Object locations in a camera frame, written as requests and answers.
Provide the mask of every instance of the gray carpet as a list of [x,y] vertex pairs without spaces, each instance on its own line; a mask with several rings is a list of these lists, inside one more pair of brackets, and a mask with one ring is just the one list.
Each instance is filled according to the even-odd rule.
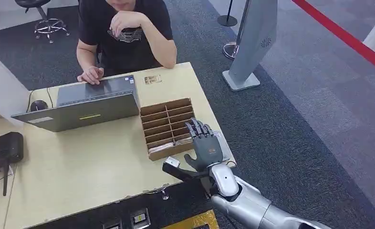
[[[375,0],[307,1],[361,41],[375,24]],[[263,68],[375,207],[375,66],[291,0],[278,1],[277,34]]]
[[[230,61],[222,56],[221,47],[233,40],[234,34],[217,24],[218,14],[210,3],[166,3],[178,62],[192,63],[239,165],[235,173],[291,213],[332,228],[375,229],[371,203],[262,67],[255,70],[262,82],[260,87],[237,93],[229,90],[221,72],[228,69]],[[75,81],[80,73],[75,58],[76,12],[76,7],[49,12],[65,20],[72,32],[71,37],[56,35],[52,45],[34,39],[33,23],[0,31],[0,59],[27,88]],[[152,217],[158,227],[163,227],[211,207],[198,185],[188,185],[170,189],[168,201],[158,196],[129,201],[150,199]],[[77,214],[50,226],[71,224],[67,228],[82,228],[91,218],[98,225],[108,215],[121,215],[129,206],[126,203]],[[221,228],[232,228],[218,211],[216,215]]]

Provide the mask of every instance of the man's hand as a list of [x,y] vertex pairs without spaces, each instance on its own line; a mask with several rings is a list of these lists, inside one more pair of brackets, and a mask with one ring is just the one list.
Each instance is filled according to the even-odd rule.
[[103,77],[104,69],[91,66],[86,69],[82,75],[77,77],[78,82],[86,81],[90,84],[99,84],[99,80]]
[[118,37],[123,29],[138,28],[148,21],[148,17],[142,13],[134,11],[119,11],[113,18],[110,24],[110,30],[113,35]]

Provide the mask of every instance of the printed graphic on t-shirt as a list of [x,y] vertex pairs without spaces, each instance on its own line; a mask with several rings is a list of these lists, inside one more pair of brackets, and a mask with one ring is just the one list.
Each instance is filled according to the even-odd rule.
[[111,30],[108,30],[107,33],[117,41],[130,43],[141,40],[143,30],[138,28],[134,31],[123,31],[118,37],[116,37]]

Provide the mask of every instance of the computer mouse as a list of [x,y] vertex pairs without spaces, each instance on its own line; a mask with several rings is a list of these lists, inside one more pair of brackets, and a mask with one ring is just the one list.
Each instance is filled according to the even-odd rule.
[[48,105],[43,100],[36,100],[30,105],[30,111],[40,111],[47,109]]

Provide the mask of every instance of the robot finger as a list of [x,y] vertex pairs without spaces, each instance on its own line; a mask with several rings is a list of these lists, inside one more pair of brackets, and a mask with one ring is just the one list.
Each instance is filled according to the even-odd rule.
[[207,137],[208,131],[201,121],[198,120],[200,130],[203,132],[204,137]]
[[203,135],[203,131],[201,130],[198,121],[195,118],[191,118],[191,119],[192,119],[193,124],[195,125],[195,129],[198,133],[198,136],[201,137]]
[[214,136],[213,130],[210,128],[210,126],[207,125],[207,124],[204,124],[204,126],[205,126],[206,129],[208,130],[208,133],[209,133],[211,136]]
[[196,132],[195,132],[195,130],[193,129],[192,125],[191,125],[190,123],[188,123],[188,122],[185,122],[185,125],[186,125],[187,128],[189,129],[190,136],[191,136],[192,138],[197,137]]

